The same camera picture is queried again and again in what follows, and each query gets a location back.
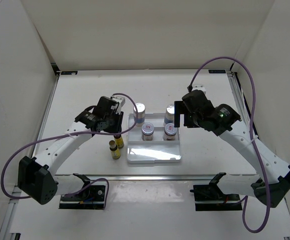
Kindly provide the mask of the blue label shaker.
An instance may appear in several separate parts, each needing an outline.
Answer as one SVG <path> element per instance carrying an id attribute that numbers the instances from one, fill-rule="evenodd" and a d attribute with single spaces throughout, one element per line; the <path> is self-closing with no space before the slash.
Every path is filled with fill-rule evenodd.
<path id="1" fill-rule="evenodd" d="M 165 116 L 164 116 L 164 123 L 163 123 L 164 126 L 170 123 L 174 123 L 174 113 L 175 113 L 174 104 L 172 103 L 172 104 L 167 105 Z"/>
<path id="2" fill-rule="evenodd" d="M 133 108 L 134 120 L 136 121 L 136 127 L 142 127 L 145 123 L 145 105 L 143 103 L 136 103 L 136 107 Z"/>

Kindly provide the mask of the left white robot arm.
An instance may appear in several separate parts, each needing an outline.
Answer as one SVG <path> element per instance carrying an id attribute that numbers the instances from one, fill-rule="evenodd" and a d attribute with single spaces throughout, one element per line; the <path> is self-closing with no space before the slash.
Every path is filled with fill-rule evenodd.
<path id="1" fill-rule="evenodd" d="M 66 130 L 64 137 L 57 139 L 44 151 L 29 158 L 23 157 L 18 166 L 18 187 L 44 205 L 57 195 L 75 196 L 78 200 L 88 198 L 91 181 L 82 174 L 56 177 L 61 165 L 79 147 L 96 133 L 117 134 L 122 131 L 125 98 L 102 96 L 96 106 L 83 110 Z"/>

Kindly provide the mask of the yellow small bottle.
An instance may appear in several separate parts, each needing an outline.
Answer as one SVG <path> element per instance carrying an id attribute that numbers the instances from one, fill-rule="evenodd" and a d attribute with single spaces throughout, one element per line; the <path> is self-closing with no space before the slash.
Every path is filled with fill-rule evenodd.
<path id="1" fill-rule="evenodd" d="M 115 135 L 114 140 L 115 140 L 115 143 L 119 149 L 124 147 L 124 141 L 123 141 L 122 135 L 120 135 L 120 134 Z"/>
<path id="2" fill-rule="evenodd" d="M 109 149 L 110 149 L 111 156 L 113 159 L 116 160 L 120 158 L 121 154 L 115 140 L 111 140 L 109 142 Z"/>

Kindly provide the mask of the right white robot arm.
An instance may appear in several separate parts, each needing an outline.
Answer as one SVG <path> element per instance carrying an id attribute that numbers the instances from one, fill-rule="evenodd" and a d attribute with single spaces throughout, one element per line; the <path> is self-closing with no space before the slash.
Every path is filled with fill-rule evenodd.
<path id="1" fill-rule="evenodd" d="M 208 184 L 191 190 L 197 200 L 224 201 L 228 195 L 246 195 L 276 208 L 290 190 L 290 164 L 276 156 L 258 138 L 251 138 L 241 116 L 229 105 L 214 107 L 201 90 L 174 102 L 174 126 L 184 116 L 187 128 L 202 128 L 231 145 L 257 172 L 255 175 L 217 174 Z"/>

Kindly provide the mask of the red cap jar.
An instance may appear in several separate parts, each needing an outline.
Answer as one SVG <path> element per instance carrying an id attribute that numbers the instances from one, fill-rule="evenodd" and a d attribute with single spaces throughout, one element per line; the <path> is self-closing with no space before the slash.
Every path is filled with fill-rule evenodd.
<path id="1" fill-rule="evenodd" d="M 173 123 L 168 123 L 164 127 L 163 140 L 165 141 L 175 141 L 177 136 L 178 129 L 174 126 Z"/>
<path id="2" fill-rule="evenodd" d="M 154 126 L 151 123 L 144 123 L 141 129 L 142 140 L 152 141 L 154 137 Z"/>

